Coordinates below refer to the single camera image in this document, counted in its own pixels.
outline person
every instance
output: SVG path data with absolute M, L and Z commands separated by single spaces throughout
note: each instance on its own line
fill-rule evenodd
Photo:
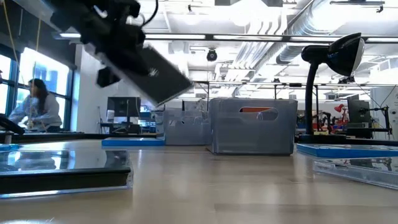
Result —
M 62 120 L 58 115 L 60 105 L 55 96 L 47 91 L 45 83 L 38 78 L 30 80 L 29 87 L 30 95 L 14 109 L 9 119 L 17 124 L 31 114 L 27 121 L 28 129 L 50 133 L 59 132 Z

